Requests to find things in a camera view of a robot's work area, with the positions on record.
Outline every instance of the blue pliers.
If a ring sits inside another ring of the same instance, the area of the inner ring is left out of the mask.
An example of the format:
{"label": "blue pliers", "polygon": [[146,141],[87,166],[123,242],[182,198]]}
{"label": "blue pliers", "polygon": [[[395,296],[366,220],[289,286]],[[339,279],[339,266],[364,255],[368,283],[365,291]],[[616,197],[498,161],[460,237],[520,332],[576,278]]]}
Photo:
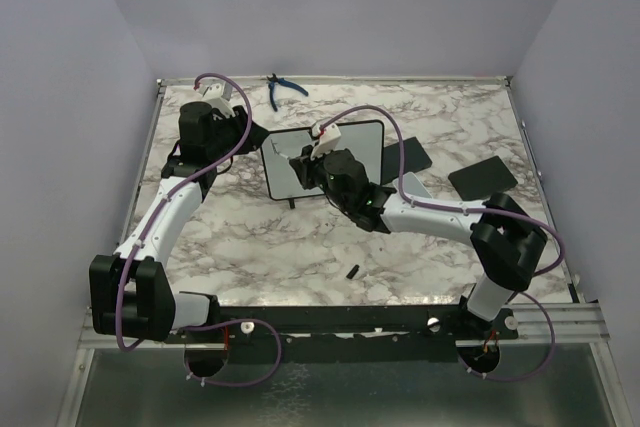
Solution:
{"label": "blue pliers", "polygon": [[276,105],[276,101],[273,98],[273,91],[276,88],[276,84],[280,84],[283,87],[289,87],[290,89],[297,90],[305,97],[309,97],[309,92],[307,92],[304,88],[288,80],[279,79],[276,74],[271,74],[271,77],[267,77],[267,81],[269,82],[269,101],[271,102],[271,108],[274,112],[278,111],[278,106]]}

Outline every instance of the metal frame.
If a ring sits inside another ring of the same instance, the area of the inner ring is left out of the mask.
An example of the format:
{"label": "metal frame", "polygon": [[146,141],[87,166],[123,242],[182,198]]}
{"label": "metal frame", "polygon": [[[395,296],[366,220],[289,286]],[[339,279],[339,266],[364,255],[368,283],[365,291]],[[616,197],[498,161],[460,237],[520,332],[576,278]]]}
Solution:
{"label": "metal frame", "polygon": [[[492,84],[502,85],[506,88],[511,108],[517,119],[519,130],[521,133],[522,141],[527,152],[529,163],[536,173],[536,185],[540,192],[542,205],[547,215],[547,218],[552,226],[555,227],[553,222],[553,216],[549,209],[547,199],[544,193],[542,185],[542,175],[538,170],[535,162],[535,157],[529,143],[529,138],[526,132],[526,125],[521,119],[514,100],[513,94],[510,88],[510,82],[507,77],[413,77],[413,76],[401,76],[401,77],[352,77],[352,76],[288,76],[292,80],[301,81],[310,84],[323,84],[323,83],[356,83],[356,84],[396,84],[398,82],[420,82],[420,83],[448,83],[448,84]],[[235,77],[245,84],[257,85],[264,82],[262,76],[241,76]],[[135,187],[129,202],[129,210],[123,226],[121,241],[128,234],[128,230],[133,219],[135,212],[135,205],[137,202],[140,184],[142,177],[144,176],[144,170],[146,168],[147,159],[151,150],[151,144],[153,141],[153,135],[155,133],[158,117],[164,100],[164,94],[167,86],[175,85],[190,85],[193,79],[159,79],[158,95],[156,98],[156,104],[152,117],[152,124],[149,128],[147,140],[145,143],[143,157],[140,162],[138,174],[136,178]],[[573,283],[574,286],[578,286],[578,282],[575,275],[568,269],[566,265],[563,265],[563,270],[567,279]],[[597,366],[603,390],[606,394],[609,407],[613,414],[616,425],[621,427],[633,426],[631,420],[631,414],[626,402],[624,392],[622,390],[617,370],[611,356],[609,349],[609,333],[600,311],[598,304],[586,304],[584,303],[584,296],[582,293],[578,293],[579,300],[583,303],[574,304],[546,304],[545,309],[549,312],[553,321],[554,328],[556,330],[556,340],[558,343],[589,343],[591,345],[594,360]],[[549,331],[546,320],[540,310],[533,304],[514,304],[510,306],[513,309],[514,317],[518,321],[518,331],[520,337],[517,340],[504,340],[501,341],[504,345],[531,345],[531,344],[546,344],[549,342]],[[393,335],[392,332],[373,333],[372,335]],[[459,341],[456,343],[458,346],[477,345],[477,341]],[[220,350],[223,348],[222,344],[207,343],[207,344],[189,344],[190,349],[214,349]],[[102,336],[96,334],[93,331],[92,319],[90,311],[88,311],[85,317],[84,326],[80,336],[78,351],[74,362],[74,369],[71,375],[70,383],[67,388],[67,392],[64,397],[64,401],[60,410],[57,425],[69,426],[75,425],[80,412],[80,406],[84,395],[84,390],[87,384],[91,363],[93,360],[93,354],[95,349],[114,349],[117,348],[117,344],[114,338]],[[139,347],[139,349],[184,349],[185,344],[164,344],[161,342],[145,341]]]}

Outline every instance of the wall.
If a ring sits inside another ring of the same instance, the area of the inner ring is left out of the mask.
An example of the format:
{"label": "wall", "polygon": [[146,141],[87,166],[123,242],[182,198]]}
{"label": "wall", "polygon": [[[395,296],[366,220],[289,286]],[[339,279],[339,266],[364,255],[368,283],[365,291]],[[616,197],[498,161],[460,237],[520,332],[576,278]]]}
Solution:
{"label": "wall", "polygon": [[556,0],[116,0],[158,76],[513,74]]}
{"label": "wall", "polygon": [[114,0],[0,0],[0,424],[53,425],[156,90]]}
{"label": "wall", "polygon": [[640,425],[640,0],[558,0],[514,93],[553,216]]}

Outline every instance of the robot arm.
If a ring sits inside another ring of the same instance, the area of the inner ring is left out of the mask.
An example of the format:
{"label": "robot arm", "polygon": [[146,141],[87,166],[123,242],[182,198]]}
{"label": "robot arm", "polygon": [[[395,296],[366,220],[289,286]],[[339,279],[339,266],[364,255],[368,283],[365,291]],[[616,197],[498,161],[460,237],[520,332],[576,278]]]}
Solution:
{"label": "robot arm", "polygon": [[[539,227],[499,215],[451,213],[414,206],[394,188],[369,182],[364,166],[348,149],[334,150],[340,135],[337,126],[330,127],[315,145],[304,147],[300,156],[289,159],[303,188],[321,188],[335,207],[368,232],[415,232],[472,246],[485,273],[464,309],[480,323],[493,321],[513,292],[523,292],[529,287],[547,241]],[[491,207],[526,215],[511,197],[501,193],[486,202],[410,197],[465,211]]]}
{"label": "robot arm", "polygon": [[[164,340],[169,332],[187,325],[202,325],[211,315],[212,299],[204,294],[173,294],[164,272],[169,255],[184,225],[204,201],[217,176],[216,170],[185,185],[166,203],[149,225],[152,213],[162,199],[185,178],[211,165],[227,154],[242,138],[247,113],[233,109],[228,92],[221,84],[207,87],[202,100],[180,109],[179,155],[170,154],[162,168],[160,187],[142,221],[113,255],[98,255],[89,268],[93,325],[101,334],[115,333],[115,307],[118,283],[126,259],[138,250],[129,271],[131,285],[122,308],[124,336]],[[252,123],[249,137],[236,155],[257,150],[268,131]],[[141,233],[146,240],[141,244]]]}

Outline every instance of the marble tabletop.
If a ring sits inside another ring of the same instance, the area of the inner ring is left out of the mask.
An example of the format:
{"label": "marble tabletop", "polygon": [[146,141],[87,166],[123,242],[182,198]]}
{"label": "marble tabletop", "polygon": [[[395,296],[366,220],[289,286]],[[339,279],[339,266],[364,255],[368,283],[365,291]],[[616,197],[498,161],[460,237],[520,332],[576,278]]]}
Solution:
{"label": "marble tabletop", "polygon": [[[529,215],[546,220],[503,86],[407,82],[304,87],[309,97],[276,89],[280,109],[274,113],[266,82],[248,83],[255,121],[270,130],[304,127],[351,106],[382,106],[405,138],[416,136],[433,159],[433,166],[417,175],[434,197],[458,199],[447,175],[499,155],[518,180],[509,193]],[[134,226],[150,205],[178,138],[180,106],[198,97],[190,86],[166,89]],[[232,105],[238,104],[234,94]],[[365,119],[384,122],[386,145],[396,141],[391,125],[374,112],[357,112],[345,121]],[[549,242],[541,265],[555,255]],[[359,273],[346,279],[355,264]],[[224,305],[456,303],[482,273],[473,249],[462,244],[361,231],[322,197],[299,199],[294,210],[286,201],[271,200],[259,152],[237,157],[230,172],[216,179],[185,225],[166,270],[175,291],[215,294]],[[534,279],[529,292],[543,302],[570,302],[560,268]]]}

